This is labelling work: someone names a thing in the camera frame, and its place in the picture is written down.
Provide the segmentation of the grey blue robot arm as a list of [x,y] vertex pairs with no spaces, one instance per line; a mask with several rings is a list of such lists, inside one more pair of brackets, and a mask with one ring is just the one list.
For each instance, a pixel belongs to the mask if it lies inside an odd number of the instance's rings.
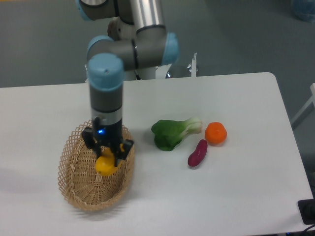
[[158,0],[78,0],[76,5],[85,20],[113,18],[132,30],[128,39],[97,36],[87,48],[92,126],[82,136],[97,157],[102,147],[109,148],[118,166],[133,146],[122,136],[126,72],[174,63],[179,57],[178,40],[167,32]]

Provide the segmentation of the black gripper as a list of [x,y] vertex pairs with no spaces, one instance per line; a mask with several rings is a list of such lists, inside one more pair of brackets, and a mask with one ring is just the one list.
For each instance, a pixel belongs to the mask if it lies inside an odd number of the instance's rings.
[[122,139],[122,120],[110,125],[101,124],[99,117],[93,119],[92,128],[85,127],[82,138],[87,149],[92,149],[97,157],[101,157],[101,147],[108,147],[114,151],[115,167],[128,157],[134,141]]

